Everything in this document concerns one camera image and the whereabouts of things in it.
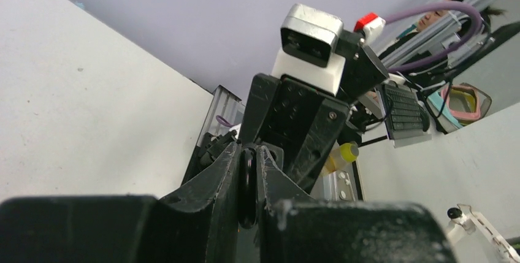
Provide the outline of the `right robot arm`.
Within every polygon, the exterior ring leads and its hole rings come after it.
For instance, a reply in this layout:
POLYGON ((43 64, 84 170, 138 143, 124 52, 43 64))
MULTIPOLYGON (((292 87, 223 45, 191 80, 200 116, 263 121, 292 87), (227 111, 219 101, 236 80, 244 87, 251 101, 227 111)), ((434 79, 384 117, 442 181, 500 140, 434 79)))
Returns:
POLYGON ((387 78, 367 45, 332 54, 326 68, 279 50, 271 74, 253 77, 239 139, 281 148, 282 171, 310 192, 351 106, 387 78))

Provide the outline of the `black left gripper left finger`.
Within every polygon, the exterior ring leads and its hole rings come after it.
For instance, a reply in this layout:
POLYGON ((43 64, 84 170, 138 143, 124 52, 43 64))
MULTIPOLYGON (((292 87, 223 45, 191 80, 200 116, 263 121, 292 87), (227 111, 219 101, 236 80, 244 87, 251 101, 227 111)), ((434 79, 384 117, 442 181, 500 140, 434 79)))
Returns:
POLYGON ((1 204, 2 262, 234 262, 242 147, 167 196, 33 196, 1 204))

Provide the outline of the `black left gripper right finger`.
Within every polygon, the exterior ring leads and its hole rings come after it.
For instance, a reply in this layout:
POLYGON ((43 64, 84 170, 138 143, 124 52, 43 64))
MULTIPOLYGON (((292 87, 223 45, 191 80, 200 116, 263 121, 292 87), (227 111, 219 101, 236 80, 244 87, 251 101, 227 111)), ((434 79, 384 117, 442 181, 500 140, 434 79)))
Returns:
POLYGON ((408 202, 317 200, 256 148, 261 262, 456 262, 443 229, 408 202))

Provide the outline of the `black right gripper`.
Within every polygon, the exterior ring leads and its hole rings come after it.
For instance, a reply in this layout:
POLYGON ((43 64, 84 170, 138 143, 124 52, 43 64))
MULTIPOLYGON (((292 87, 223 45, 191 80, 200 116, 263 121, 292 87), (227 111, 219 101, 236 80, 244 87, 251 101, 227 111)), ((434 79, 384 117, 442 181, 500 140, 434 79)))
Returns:
POLYGON ((349 113, 347 103, 306 83, 257 74, 239 139, 281 148, 282 171, 311 192, 349 113))

